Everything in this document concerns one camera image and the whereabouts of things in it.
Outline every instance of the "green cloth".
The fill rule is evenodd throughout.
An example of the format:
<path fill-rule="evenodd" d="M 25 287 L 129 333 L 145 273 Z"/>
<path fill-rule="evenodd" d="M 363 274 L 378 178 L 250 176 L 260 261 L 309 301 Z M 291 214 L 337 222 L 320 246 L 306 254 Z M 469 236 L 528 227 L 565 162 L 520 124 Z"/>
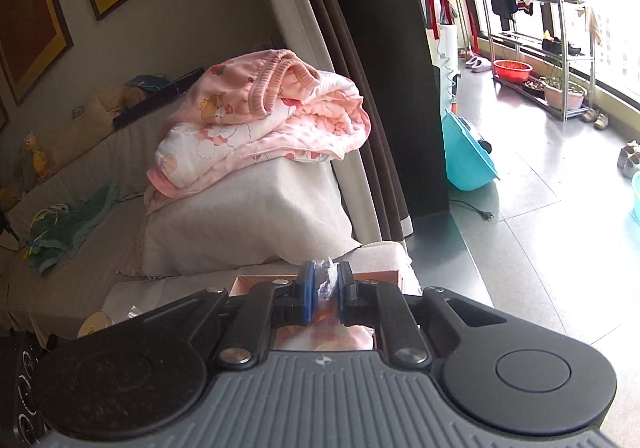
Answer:
<path fill-rule="evenodd" d="M 73 258 L 87 237 L 104 218 L 118 197 L 118 186 L 111 183 L 100 188 L 78 208 L 51 208 L 31 225 L 31 251 L 27 263 L 40 274 L 65 255 Z"/>

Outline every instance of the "sofa backrest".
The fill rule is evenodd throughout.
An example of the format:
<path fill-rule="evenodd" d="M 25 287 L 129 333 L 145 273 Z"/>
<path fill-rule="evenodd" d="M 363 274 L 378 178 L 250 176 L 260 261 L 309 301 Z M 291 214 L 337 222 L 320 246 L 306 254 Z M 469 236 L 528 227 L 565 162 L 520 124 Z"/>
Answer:
<path fill-rule="evenodd" d="M 181 102 L 182 98 L 113 132 L 28 192 L 6 214 L 20 240 L 26 240 L 39 211 L 62 203 L 77 206 L 111 181 L 119 186 L 121 198 L 144 191 L 162 123 Z"/>

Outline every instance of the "pink children's clothing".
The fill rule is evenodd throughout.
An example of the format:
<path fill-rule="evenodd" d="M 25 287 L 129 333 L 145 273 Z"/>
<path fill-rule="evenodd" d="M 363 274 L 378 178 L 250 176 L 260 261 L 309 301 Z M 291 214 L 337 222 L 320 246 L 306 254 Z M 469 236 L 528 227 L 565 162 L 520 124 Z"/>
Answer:
<path fill-rule="evenodd" d="M 147 173 L 148 211 L 268 159 L 343 159 L 364 144 L 370 123 L 350 79 L 268 50 L 206 71 L 165 129 Z"/>

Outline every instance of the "red basin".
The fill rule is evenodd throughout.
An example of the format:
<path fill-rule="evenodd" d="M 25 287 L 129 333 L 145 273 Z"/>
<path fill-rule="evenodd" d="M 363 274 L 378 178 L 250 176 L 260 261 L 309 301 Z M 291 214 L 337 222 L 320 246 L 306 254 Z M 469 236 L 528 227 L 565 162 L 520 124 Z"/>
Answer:
<path fill-rule="evenodd" d="M 533 67 L 528 63 L 516 60 L 496 60 L 494 62 L 495 75 L 501 80 L 512 83 L 522 83 L 529 79 Z"/>

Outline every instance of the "gray floor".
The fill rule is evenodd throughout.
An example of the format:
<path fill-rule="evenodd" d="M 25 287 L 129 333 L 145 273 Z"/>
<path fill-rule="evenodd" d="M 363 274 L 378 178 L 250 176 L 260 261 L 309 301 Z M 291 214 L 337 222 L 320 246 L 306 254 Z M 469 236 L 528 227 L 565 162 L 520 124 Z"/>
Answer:
<path fill-rule="evenodd" d="M 618 393 L 602 426 L 640 447 L 640 226 L 630 181 L 616 167 L 613 129 L 562 125 L 491 72 L 464 71 L 458 114 L 491 142 L 500 180 L 452 198 L 491 210 L 489 222 L 451 211 L 494 305 L 593 345 Z"/>

